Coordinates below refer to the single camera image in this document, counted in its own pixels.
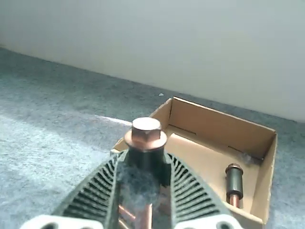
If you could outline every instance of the box flap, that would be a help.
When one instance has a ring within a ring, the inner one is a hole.
[[[256,158],[265,156],[275,135],[273,129],[183,99],[172,103],[170,125]]]
[[[277,147],[277,136],[275,136],[273,143],[266,155],[258,174],[253,206],[251,214],[263,219],[267,223],[269,219],[269,207],[271,198],[271,186],[273,179],[273,172],[275,166],[275,154]]]

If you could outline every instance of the bolt shaft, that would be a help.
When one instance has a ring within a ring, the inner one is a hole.
[[[230,195],[230,204],[236,208],[239,208],[239,197],[238,195]]]

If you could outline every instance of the carpet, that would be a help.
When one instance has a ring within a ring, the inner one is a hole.
[[[305,124],[5,49],[0,49],[0,228],[18,229],[51,213],[108,157],[130,121],[174,95],[278,132],[267,228],[302,229]]]

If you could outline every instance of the hex bolt head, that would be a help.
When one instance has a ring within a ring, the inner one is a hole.
[[[139,150],[159,148],[167,141],[159,120],[150,117],[136,118],[132,122],[132,129],[126,133],[124,139],[129,147]]]
[[[154,118],[142,117],[132,122],[132,140],[151,142],[160,139],[161,123]]]

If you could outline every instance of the copper bolt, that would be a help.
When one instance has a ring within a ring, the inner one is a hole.
[[[128,218],[130,219],[130,221],[135,221],[135,216],[129,212],[127,209],[125,209],[122,205],[119,205],[119,213],[121,215],[125,215],[128,216]]]
[[[146,205],[144,210],[137,212],[135,229],[152,229],[153,205]]]
[[[226,173],[226,195],[229,203],[236,208],[240,207],[239,201],[244,197],[243,169],[239,164],[229,164]]]
[[[132,129],[125,135],[127,145],[139,150],[152,150],[165,145],[166,134],[161,130],[161,123],[154,118],[141,117],[132,122]]]

